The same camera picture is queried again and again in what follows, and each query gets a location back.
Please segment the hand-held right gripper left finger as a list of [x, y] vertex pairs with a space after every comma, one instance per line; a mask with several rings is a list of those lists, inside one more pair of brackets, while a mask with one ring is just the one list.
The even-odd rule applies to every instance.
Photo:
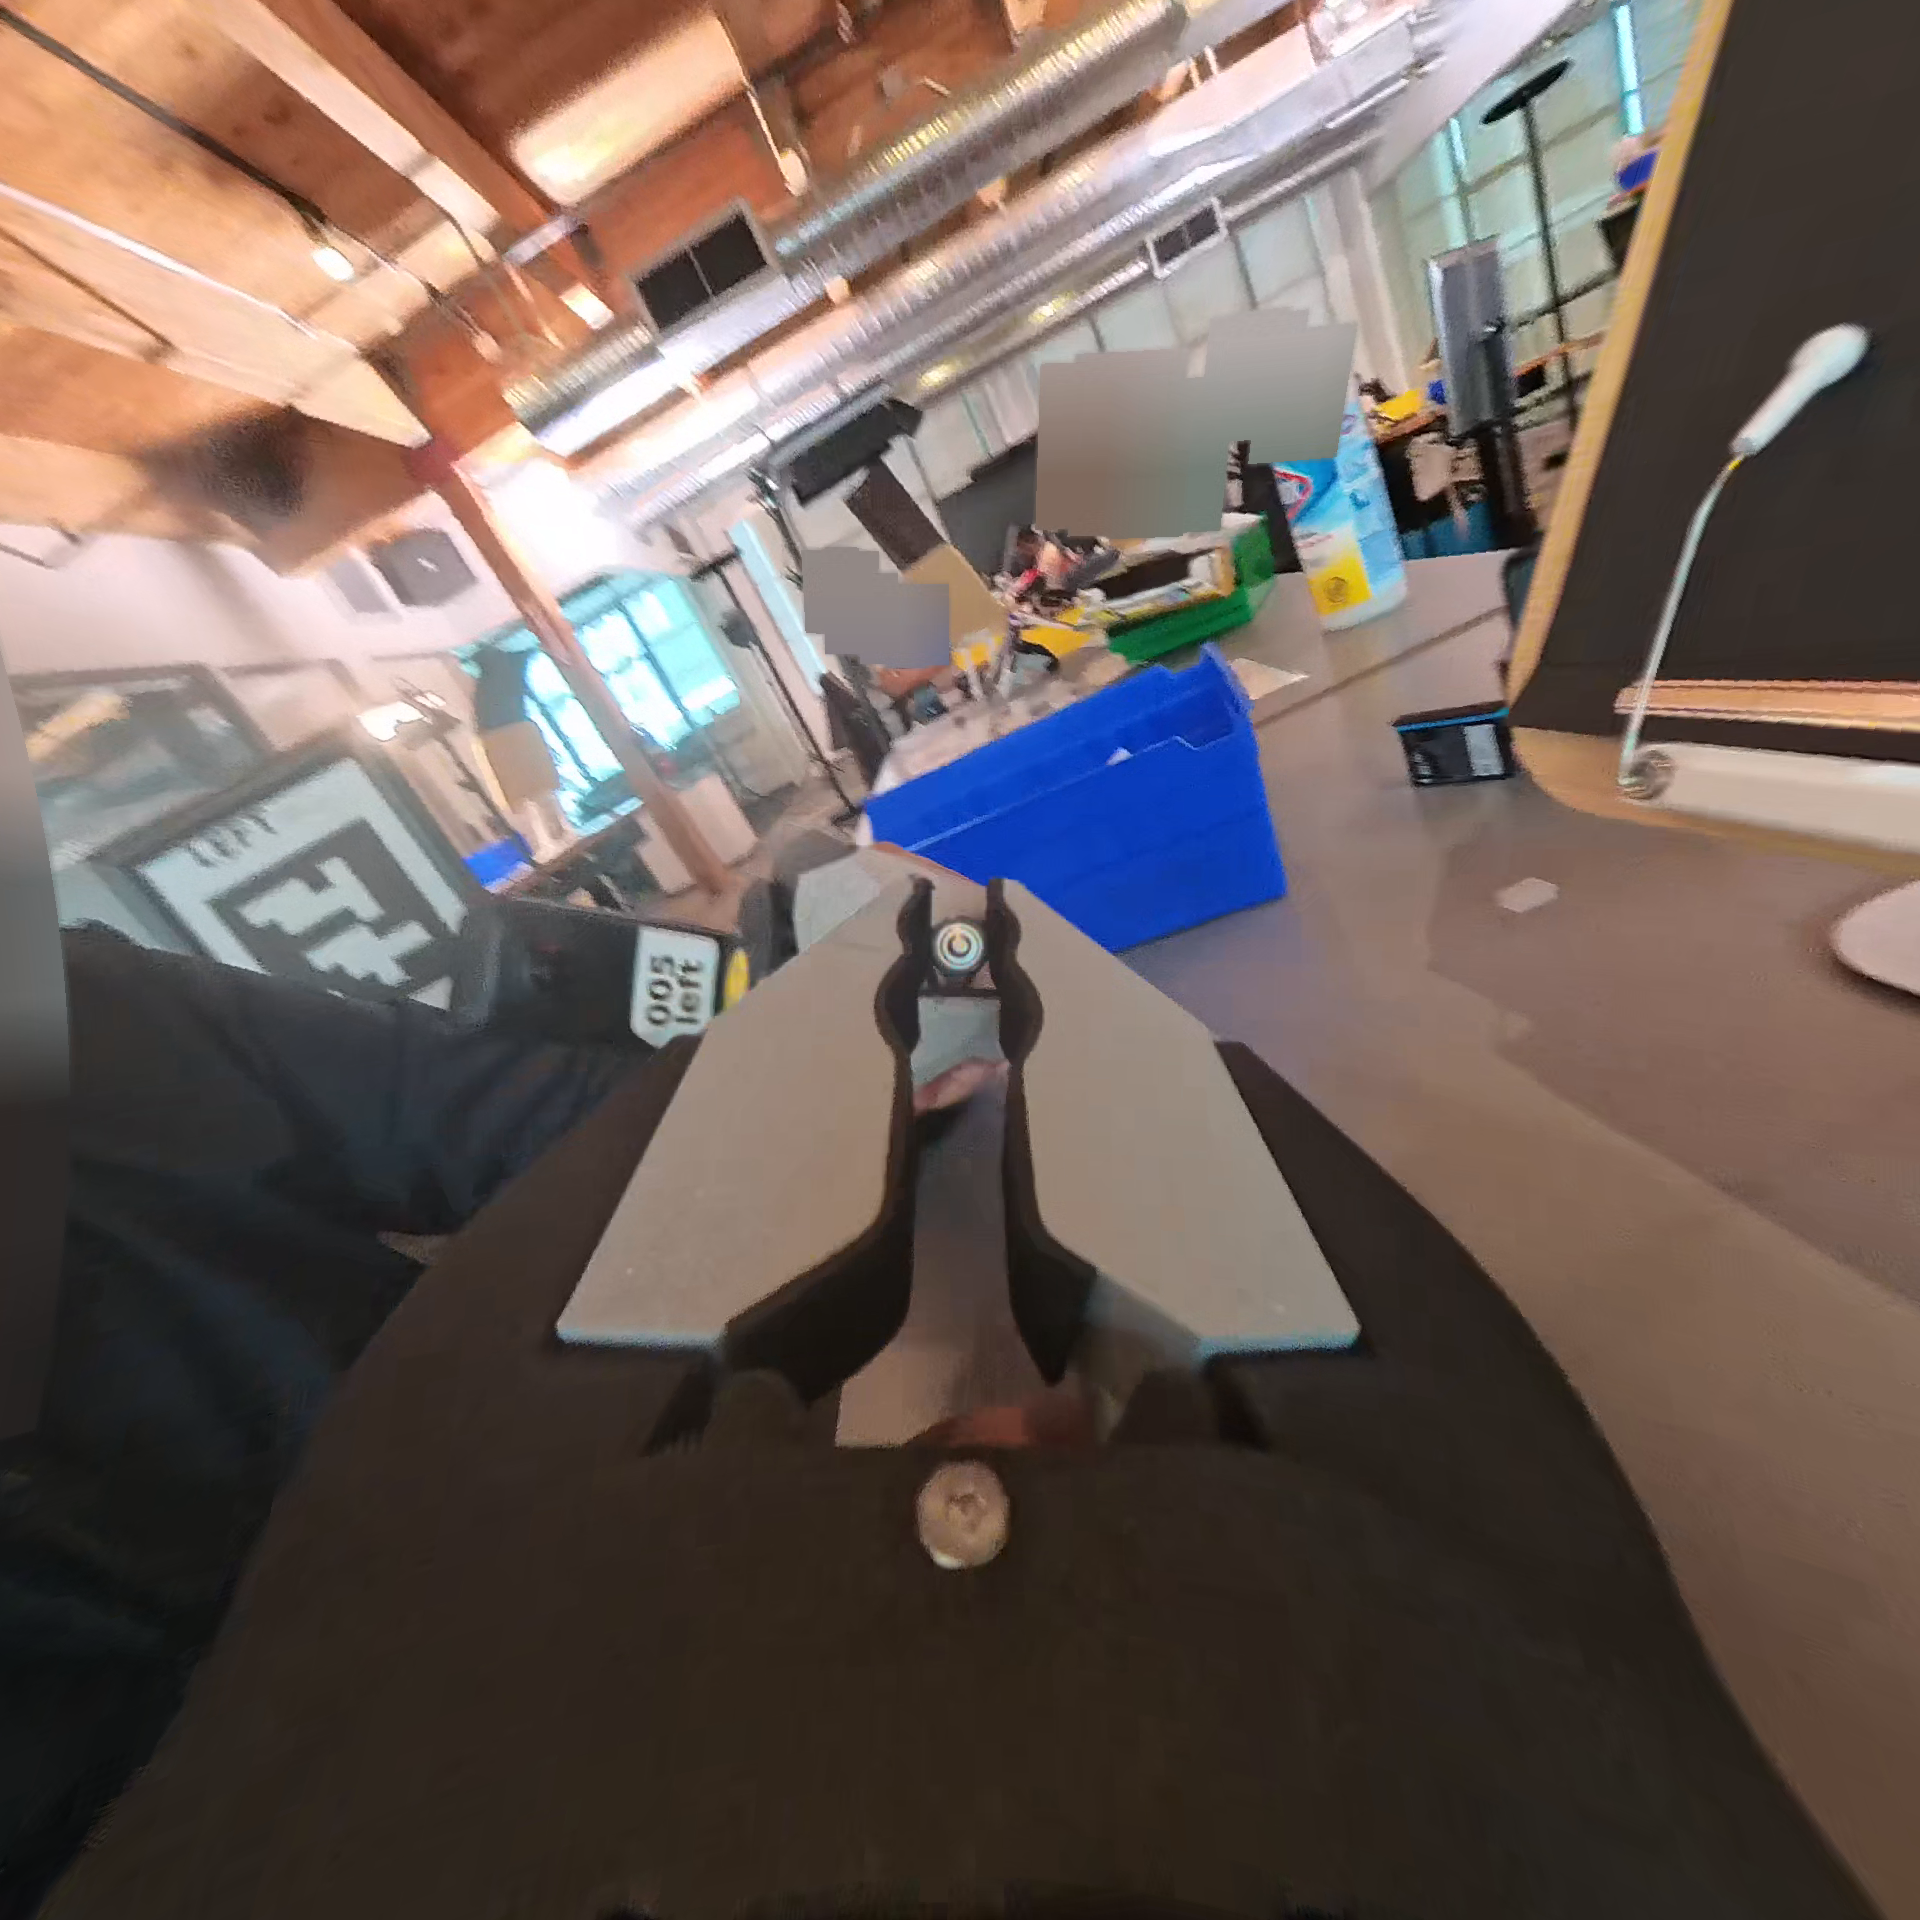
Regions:
[[888, 877], [690, 1055], [554, 1335], [834, 1395], [912, 1302], [929, 877]]

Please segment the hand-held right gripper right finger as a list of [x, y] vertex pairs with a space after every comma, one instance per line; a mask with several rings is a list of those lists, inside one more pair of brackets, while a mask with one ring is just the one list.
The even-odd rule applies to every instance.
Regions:
[[1348, 1351], [1359, 1316], [1211, 1030], [1018, 883], [986, 894], [1005, 1279], [1045, 1381]]

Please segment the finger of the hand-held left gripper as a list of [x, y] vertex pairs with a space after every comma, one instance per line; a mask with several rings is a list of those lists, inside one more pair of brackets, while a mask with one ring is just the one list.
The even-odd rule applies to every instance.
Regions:
[[901, 958], [909, 857], [863, 846], [812, 866], [789, 887], [792, 960], [807, 952], [870, 958], [880, 973]]

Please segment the blue plastic bin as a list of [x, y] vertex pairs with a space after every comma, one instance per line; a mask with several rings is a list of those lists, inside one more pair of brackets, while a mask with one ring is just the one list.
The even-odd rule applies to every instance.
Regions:
[[1261, 740], [1218, 647], [877, 789], [870, 839], [1018, 883], [1110, 952], [1287, 899]]

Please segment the person's left forearm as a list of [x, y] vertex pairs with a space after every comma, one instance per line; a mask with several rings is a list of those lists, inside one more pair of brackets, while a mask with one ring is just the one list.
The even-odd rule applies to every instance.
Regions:
[[332, 1389], [456, 1234], [651, 1055], [488, 1040], [63, 937], [54, 1351], [2, 1442], [2, 1916], [33, 1916], [179, 1710]]

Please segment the green plastic bin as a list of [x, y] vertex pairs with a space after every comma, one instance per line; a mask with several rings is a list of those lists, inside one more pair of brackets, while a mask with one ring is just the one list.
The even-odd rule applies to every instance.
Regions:
[[1268, 518], [1247, 516], [1226, 528], [1220, 550], [1195, 560], [1215, 563], [1211, 585], [1188, 585], [1182, 597], [1159, 610], [1121, 620], [1108, 631], [1108, 649], [1127, 663], [1151, 663], [1205, 641], [1220, 641], [1247, 627], [1270, 597], [1281, 572]]

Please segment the small black box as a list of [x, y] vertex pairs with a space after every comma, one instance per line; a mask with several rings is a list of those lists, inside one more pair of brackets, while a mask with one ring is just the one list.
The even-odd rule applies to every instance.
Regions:
[[1416, 789], [1496, 785], [1522, 771], [1506, 701], [1408, 711], [1391, 728], [1403, 754], [1408, 785]]

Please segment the white disinfecting wipes canister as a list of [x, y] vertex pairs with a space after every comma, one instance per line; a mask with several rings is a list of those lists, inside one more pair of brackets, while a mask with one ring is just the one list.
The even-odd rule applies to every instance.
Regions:
[[1348, 394], [1333, 458], [1275, 463], [1272, 475], [1323, 631], [1346, 632], [1397, 610], [1403, 545], [1362, 397]]

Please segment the grey monitor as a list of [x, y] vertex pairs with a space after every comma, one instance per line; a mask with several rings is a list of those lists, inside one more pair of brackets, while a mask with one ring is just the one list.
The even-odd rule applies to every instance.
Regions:
[[1443, 386], [1446, 439], [1510, 426], [1518, 383], [1507, 349], [1507, 299], [1496, 243], [1473, 243], [1427, 260], [1427, 299]]

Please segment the black display board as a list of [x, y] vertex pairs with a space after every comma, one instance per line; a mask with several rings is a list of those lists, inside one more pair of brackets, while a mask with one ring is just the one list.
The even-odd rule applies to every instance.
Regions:
[[[1615, 740], [1687, 524], [1821, 330], [1860, 364], [1739, 455], [1648, 738], [1916, 732], [1916, 4], [1700, 4], [1516, 647], [1522, 732]], [[1734, 688], [1729, 709], [1680, 697]]]

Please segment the black floor lamp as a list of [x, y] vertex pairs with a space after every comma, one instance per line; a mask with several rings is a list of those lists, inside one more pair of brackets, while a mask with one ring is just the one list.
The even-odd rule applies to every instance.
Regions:
[[1522, 143], [1526, 143], [1526, 169], [1531, 185], [1531, 210], [1541, 247], [1541, 274], [1543, 274], [1543, 318], [1554, 330], [1554, 365], [1556, 365], [1556, 397], [1564, 408], [1564, 426], [1570, 439], [1578, 433], [1580, 401], [1578, 401], [1578, 371], [1570, 365], [1570, 328], [1567, 328], [1567, 290], [1556, 260], [1554, 243], [1554, 210], [1549, 197], [1549, 168], [1543, 168], [1543, 138], [1541, 138], [1541, 98], [1570, 72], [1567, 60], [1554, 60], [1543, 70], [1531, 72], [1526, 81], [1510, 84], [1492, 108], [1482, 115], [1482, 127], [1506, 125], [1518, 118]]

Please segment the silver air duct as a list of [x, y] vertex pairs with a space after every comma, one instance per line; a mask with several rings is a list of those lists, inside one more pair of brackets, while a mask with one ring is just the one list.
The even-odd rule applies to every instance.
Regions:
[[[898, 259], [979, 189], [1012, 181], [1115, 108], [1166, 70], [1245, 33], [1275, 4], [1110, 4], [1045, 35], [1015, 62], [947, 98], [839, 181], [774, 222], [745, 218], [759, 271], [713, 294], [691, 318], [612, 328], [545, 371], [508, 386], [512, 418], [553, 455], [578, 455], [684, 394], [741, 349], [828, 299], [831, 281]], [[979, 263], [924, 254], [888, 296], [912, 318], [981, 286], [1005, 259], [1052, 247], [1055, 236], [1133, 210], [1161, 185], [1211, 189], [1250, 168], [1362, 118], [1378, 89], [1410, 81], [1443, 46], [1439, 4], [1325, 4], [1121, 130], [988, 222], [961, 232], [986, 243]]]

